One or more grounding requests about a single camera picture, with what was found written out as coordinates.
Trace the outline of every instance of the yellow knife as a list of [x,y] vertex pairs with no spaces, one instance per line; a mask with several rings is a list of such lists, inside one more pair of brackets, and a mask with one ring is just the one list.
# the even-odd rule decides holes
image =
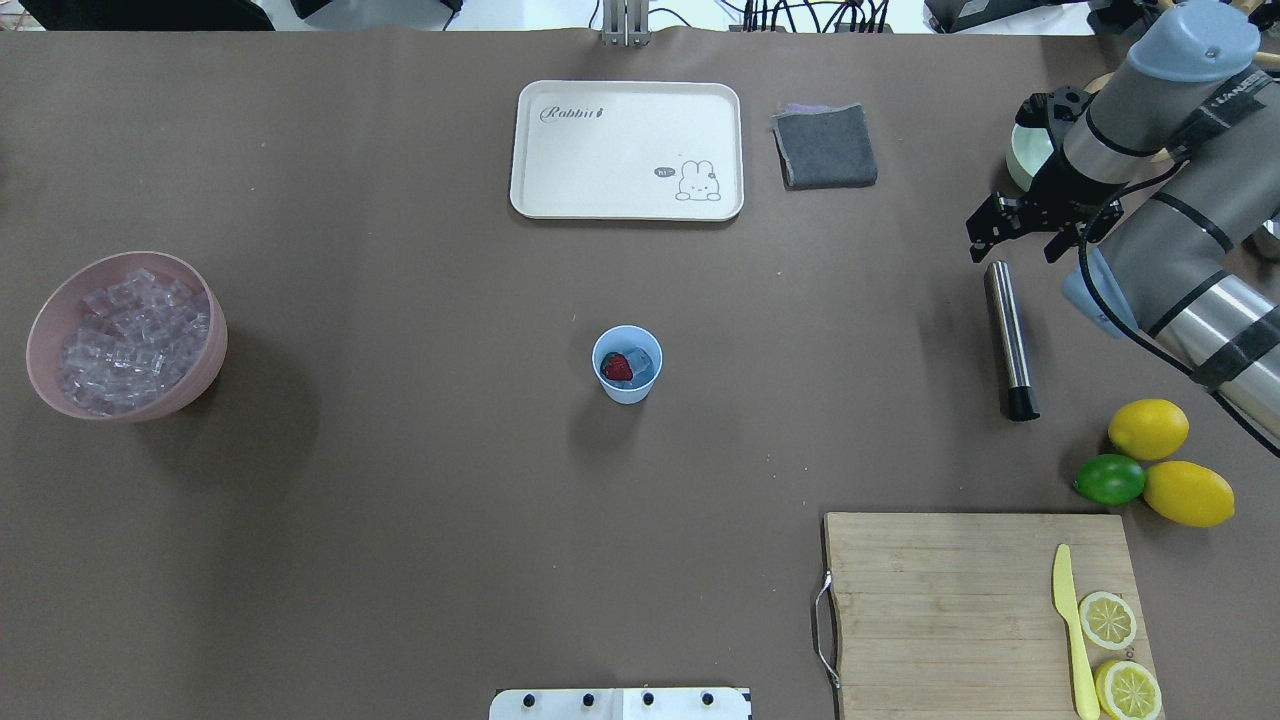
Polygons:
[[1098,693],[1093,689],[1089,656],[1084,652],[1084,632],[1080,630],[1080,609],[1075,606],[1075,578],[1071,575],[1071,548],[1057,546],[1053,556],[1053,607],[1066,620],[1071,638],[1071,688],[1075,691],[1075,714],[1082,720],[1098,720]]

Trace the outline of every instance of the red strawberry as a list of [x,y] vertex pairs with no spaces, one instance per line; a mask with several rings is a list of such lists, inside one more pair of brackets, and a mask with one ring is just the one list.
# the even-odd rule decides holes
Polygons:
[[600,363],[600,373],[616,383],[626,382],[632,378],[631,364],[627,363],[627,359],[623,357],[621,352],[611,352],[605,355],[604,363]]

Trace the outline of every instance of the lemon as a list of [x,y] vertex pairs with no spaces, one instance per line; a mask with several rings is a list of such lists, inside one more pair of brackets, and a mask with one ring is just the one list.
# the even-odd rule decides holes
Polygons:
[[1162,705],[1156,676],[1132,660],[1108,660],[1094,675],[1098,705],[1116,720],[1156,720]]
[[1102,591],[1080,601],[1080,626],[1084,637],[1107,650],[1124,650],[1138,635],[1133,607],[1123,597]]
[[1235,515],[1235,493],[1222,475],[1185,460],[1147,468],[1142,498],[1165,518],[1194,528],[1212,528]]
[[1190,423],[1183,409],[1167,400],[1137,400],[1111,418],[1107,437],[1134,460],[1169,457],[1187,442]]

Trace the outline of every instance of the wooden cutting board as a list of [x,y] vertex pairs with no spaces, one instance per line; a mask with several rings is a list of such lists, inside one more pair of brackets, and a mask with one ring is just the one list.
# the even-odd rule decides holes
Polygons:
[[844,720],[1076,717],[1059,543],[1076,600],[1114,592],[1138,618],[1125,651],[1085,641],[1091,666],[1128,657],[1156,673],[1119,516],[831,512],[826,541]]

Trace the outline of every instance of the pink bowl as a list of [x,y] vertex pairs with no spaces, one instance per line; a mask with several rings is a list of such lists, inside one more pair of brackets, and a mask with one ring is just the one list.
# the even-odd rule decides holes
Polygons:
[[[84,314],[88,313],[81,299],[97,288],[122,282],[129,270],[137,268],[146,268],[154,273],[179,279],[197,293],[201,290],[209,293],[209,340],[205,341],[205,348],[200,352],[191,372],[151,405],[120,415],[93,415],[72,405],[63,395],[61,388],[58,387],[58,365],[61,359],[63,342],[72,331],[79,327]],[[227,318],[223,316],[223,307],[214,297],[214,291],[195,268],[164,252],[122,252],[104,258],[76,273],[45,301],[45,306],[40,309],[36,322],[31,325],[31,334],[27,336],[27,377],[31,378],[31,384],[41,400],[64,415],[99,423],[138,423],[161,418],[186,407],[192,400],[200,397],[200,393],[209,389],[214,378],[218,377],[225,356]]]

